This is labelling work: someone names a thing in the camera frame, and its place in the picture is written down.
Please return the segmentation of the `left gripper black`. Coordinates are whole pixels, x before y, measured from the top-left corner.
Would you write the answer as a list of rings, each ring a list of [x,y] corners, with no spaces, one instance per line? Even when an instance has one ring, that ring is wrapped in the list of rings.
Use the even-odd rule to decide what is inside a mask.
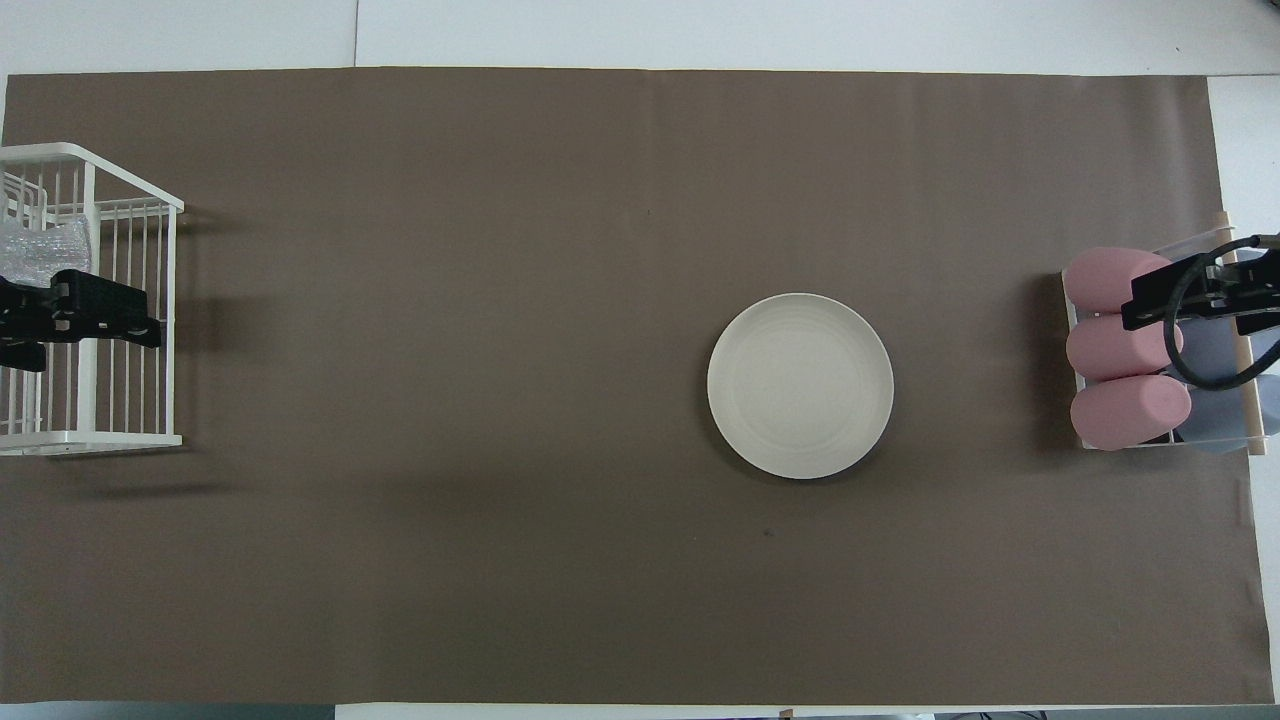
[[[86,272],[61,270],[52,275],[52,288],[1,278],[1,338],[3,368],[41,373],[47,369],[47,352],[40,342],[119,340],[157,348],[164,329],[150,315],[145,291]]]

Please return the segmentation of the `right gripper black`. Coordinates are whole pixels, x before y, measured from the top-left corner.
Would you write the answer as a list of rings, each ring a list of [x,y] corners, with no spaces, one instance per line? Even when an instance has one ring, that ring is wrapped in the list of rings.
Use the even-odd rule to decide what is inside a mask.
[[[1203,263],[1203,256],[1206,252],[1197,252],[1134,278],[1130,300],[1121,307],[1123,328],[1138,331],[1162,323],[1174,306],[1175,286],[1189,270],[1196,273],[1178,304],[1178,320],[1208,319],[1220,310],[1236,315],[1239,336],[1279,328],[1279,252],[1224,264],[1217,259]]]

